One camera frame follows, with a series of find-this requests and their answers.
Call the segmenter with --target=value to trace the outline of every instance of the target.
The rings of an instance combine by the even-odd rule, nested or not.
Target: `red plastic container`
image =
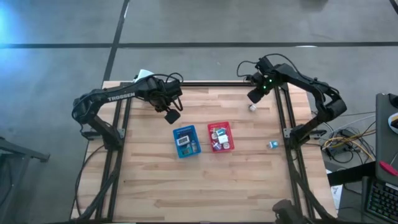
[[[221,145],[221,149],[220,150],[216,150],[213,147],[213,142],[219,142],[218,139],[213,139],[211,137],[211,135],[214,133],[213,130],[217,128],[225,128],[226,130],[226,135],[228,136],[228,144],[229,144],[229,149],[225,149],[223,145]],[[209,139],[210,139],[210,144],[211,144],[211,149],[213,150],[213,152],[217,153],[217,152],[229,152],[231,150],[233,150],[235,148],[234,146],[234,140],[232,138],[232,132],[231,132],[231,127],[229,126],[229,122],[225,121],[225,122],[220,122],[220,123],[213,123],[213,124],[208,124],[207,125],[207,130],[209,133]]]

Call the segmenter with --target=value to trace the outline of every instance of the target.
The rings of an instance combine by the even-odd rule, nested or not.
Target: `gray floor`
[[[2,0],[0,44],[111,43],[122,4]],[[398,41],[397,22],[388,0],[131,0],[121,42]],[[30,164],[13,222],[68,220],[87,144],[70,117],[72,101],[101,86],[109,51],[0,49],[0,136],[51,153],[47,164]],[[141,68],[180,72],[186,80],[235,80],[240,61],[274,52],[339,89],[346,113],[374,111],[376,93],[397,93],[398,47],[119,49],[111,80],[131,80]],[[254,69],[243,66],[242,71]],[[338,128],[362,117],[338,118],[330,125]],[[364,131],[373,121],[353,127]],[[374,136],[368,140],[374,143]],[[355,159],[345,167],[358,164]]]

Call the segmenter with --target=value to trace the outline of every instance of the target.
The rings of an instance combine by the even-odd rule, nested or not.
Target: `blue plastic container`
[[[193,156],[201,152],[198,135],[193,125],[175,129],[173,135],[179,158]]]

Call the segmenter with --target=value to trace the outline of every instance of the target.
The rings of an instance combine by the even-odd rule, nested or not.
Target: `wooden tabletop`
[[[119,84],[104,82],[103,87]],[[296,122],[306,123],[312,117],[307,94],[295,86],[289,88]],[[274,92],[250,112],[251,102],[246,95],[251,89],[183,87],[183,111],[172,125],[164,119],[165,113],[157,113],[149,103],[133,99],[114,221],[274,221],[272,206],[284,198],[292,199],[289,170]],[[98,115],[111,123],[115,107],[116,103],[108,103]],[[207,124],[219,121],[231,125],[235,145],[232,152],[212,153]],[[172,131],[191,124],[195,125],[202,152],[179,159]],[[280,146],[269,149],[271,140]],[[102,144],[101,140],[90,142],[87,156]],[[336,216],[319,147],[307,145],[302,152],[311,190]],[[83,171],[78,191],[83,210],[99,191],[105,157],[106,151],[101,149]]]

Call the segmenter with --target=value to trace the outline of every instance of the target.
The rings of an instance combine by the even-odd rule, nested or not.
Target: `small blue cube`
[[[269,142],[269,147],[270,147],[271,149],[278,148],[278,146],[279,146],[278,141],[270,141],[270,142]]]

